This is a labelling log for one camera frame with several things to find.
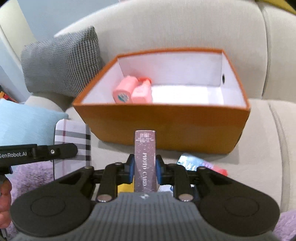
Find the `yellow object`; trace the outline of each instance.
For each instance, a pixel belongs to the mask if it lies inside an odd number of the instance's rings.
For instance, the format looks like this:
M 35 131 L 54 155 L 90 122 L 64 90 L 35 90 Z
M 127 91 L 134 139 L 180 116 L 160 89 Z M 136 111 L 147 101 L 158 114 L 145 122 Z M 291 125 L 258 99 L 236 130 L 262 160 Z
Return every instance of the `yellow object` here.
M 120 192 L 133 192 L 133 183 L 134 180 L 131 184 L 121 184 L 117 187 L 117 193 Z
M 296 11 L 294 10 L 294 8 L 292 8 L 285 0 L 263 0 L 263 1 L 296 15 Z

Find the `throw pillow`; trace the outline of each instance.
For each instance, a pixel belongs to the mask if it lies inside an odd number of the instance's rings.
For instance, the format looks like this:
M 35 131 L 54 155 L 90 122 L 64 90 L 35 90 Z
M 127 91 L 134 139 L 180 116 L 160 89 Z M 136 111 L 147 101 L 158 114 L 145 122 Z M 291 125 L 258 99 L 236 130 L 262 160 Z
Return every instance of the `throw pillow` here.
M 22 70 L 29 92 L 76 97 L 101 70 L 94 27 L 24 47 Z
M 67 119 L 57 112 L 0 99 L 0 146 L 53 145 L 56 123 Z

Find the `hand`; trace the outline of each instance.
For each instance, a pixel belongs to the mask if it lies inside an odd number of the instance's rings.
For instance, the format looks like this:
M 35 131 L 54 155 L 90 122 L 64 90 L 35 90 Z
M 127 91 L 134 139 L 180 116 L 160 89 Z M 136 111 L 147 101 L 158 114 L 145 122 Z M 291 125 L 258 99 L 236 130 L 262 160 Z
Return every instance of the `hand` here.
M 10 225 L 11 219 L 9 209 L 11 206 L 11 182 L 5 179 L 0 187 L 0 229 L 5 229 Z

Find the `gray ribbed surface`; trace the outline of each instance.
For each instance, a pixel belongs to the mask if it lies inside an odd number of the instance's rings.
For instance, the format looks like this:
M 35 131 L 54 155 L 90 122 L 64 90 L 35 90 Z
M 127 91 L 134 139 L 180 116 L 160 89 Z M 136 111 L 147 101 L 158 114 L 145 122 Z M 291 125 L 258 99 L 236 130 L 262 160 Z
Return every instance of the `gray ribbed surface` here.
M 209 226 L 193 203 L 175 200 L 170 192 L 121 193 L 97 204 L 89 219 L 74 231 L 53 238 L 19 234 L 13 241 L 278 241 L 271 232 L 256 237 L 230 236 Z
M 24 47 L 22 70 L 29 92 L 55 92 L 76 97 L 100 71 L 94 27 Z

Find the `sofa seam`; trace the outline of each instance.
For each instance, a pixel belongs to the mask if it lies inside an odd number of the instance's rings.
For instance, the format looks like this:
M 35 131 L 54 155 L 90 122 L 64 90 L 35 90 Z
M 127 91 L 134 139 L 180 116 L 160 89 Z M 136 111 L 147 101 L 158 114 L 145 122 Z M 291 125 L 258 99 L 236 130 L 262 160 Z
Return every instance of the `sofa seam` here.
M 262 18 L 264 21 L 264 25 L 265 25 L 265 33 L 266 33 L 266 52 L 267 52 L 267 65 L 266 65 L 266 75 L 265 75 L 265 81 L 264 81 L 264 85 L 263 85 L 263 90 L 262 90 L 262 98 L 263 95 L 266 91 L 267 88 L 267 82 L 268 82 L 268 77 L 269 77 L 269 70 L 270 70 L 270 51 L 269 51 L 269 46 L 270 46 L 270 38 L 269 38 L 269 32 L 268 32 L 268 27 L 270 27 L 267 23 L 267 20 L 269 20 L 268 18 L 268 13 L 263 9 L 264 8 L 264 3 L 260 2 L 260 1 L 255 1 L 255 3 L 257 4 L 261 14 L 262 14 Z
M 271 104 L 268 102 L 268 106 L 271 112 L 271 115 L 274 119 L 274 123 L 276 125 L 276 131 L 278 134 L 279 139 L 279 145 L 280 145 L 280 152 L 281 152 L 281 162 L 282 162 L 282 189 L 281 189 L 281 205 L 280 205 L 280 211 L 286 212 L 289 210 L 289 203 L 290 203 L 290 189 L 291 189 L 291 174 L 290 174 L 290 157 L 288 152 L 288 145 L 287 145 L 287 139 L 284 133 L 282 122 L 279 118 L 279 115 L 277 114 L 276 110 L 274 110 L 271 106 Z

